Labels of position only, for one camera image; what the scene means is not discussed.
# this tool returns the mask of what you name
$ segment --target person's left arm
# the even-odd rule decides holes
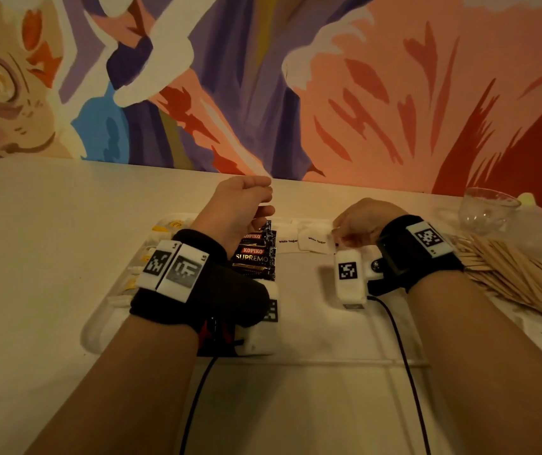
[[[232,255],[275,212],[260,206],[272,198],[270,183],[267,177],[221,182],[191,229]],[[129,316],[26,454],[170,453],[197,349],[190,325]]]

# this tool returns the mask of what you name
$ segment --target kopiko coffee packet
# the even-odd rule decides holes
[[[254,279],[275,281],[275,231],[271,222],[261,231],[247,234],[230,259],[231,268]]]

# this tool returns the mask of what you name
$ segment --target red kopiko logo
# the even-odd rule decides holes
[[[241,250],[241,253],[265,253],[264,249],[257,249],[255,247],[244,247]]]

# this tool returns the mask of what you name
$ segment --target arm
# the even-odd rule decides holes
[[[189,326],[128,317],[26,453],[169,453],[197,349]]]
[[[270,183],[268,177],[221,182],[191,229],[232,255],[245,234],[260,229],[275,213],[273,206],[260,206],[272,199]],[[191,299],[174,303],[189,306],[203,324],[203,307],[189,305]],[[167,313],[169,305],[159,311]],[[195,326],[129,316],[26,454],[170,453],[197,355]]]
[[[351,247],[375,244],[404,214],[366,198],[334,233]],[[542,455],[542,351],[459,271],[422,278],[408,305],[469,452]]]

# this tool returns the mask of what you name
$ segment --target person's left hand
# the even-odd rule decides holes
[[[247,234],[259,230],[275,207],[261,206],[273,198],[271,179],[263,176],[237,176],[220,182],[191,229],[214,239],[231,257]]]

